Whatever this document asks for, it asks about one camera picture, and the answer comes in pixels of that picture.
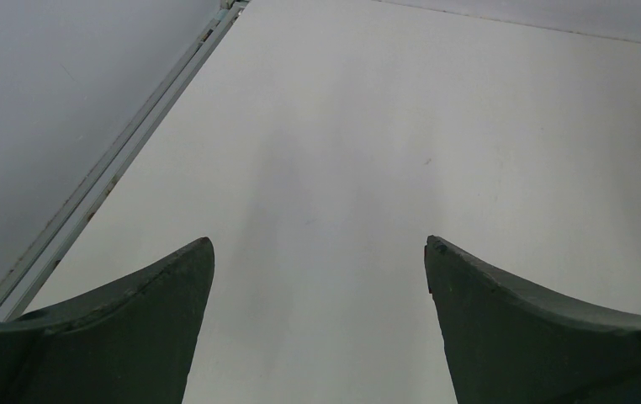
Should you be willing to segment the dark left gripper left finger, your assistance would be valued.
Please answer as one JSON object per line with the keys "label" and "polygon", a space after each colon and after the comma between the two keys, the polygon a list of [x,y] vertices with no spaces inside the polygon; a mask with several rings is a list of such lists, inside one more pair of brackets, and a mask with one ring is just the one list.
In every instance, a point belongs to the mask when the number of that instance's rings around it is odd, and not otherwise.
{"label": "dark left gripper left finger", "polygon": [[210,239],[0,322],[0,403],[179,403],[215,273]]}

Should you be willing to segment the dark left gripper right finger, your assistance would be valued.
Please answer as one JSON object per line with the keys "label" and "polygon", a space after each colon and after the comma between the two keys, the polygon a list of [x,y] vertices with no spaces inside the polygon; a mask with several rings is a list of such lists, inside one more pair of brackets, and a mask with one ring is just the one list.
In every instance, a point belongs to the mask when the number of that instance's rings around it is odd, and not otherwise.
{"label": "dark left gripper right finger", "polygon": [[641,403],[641,315],[560,294],[427,238],[460,403]]}

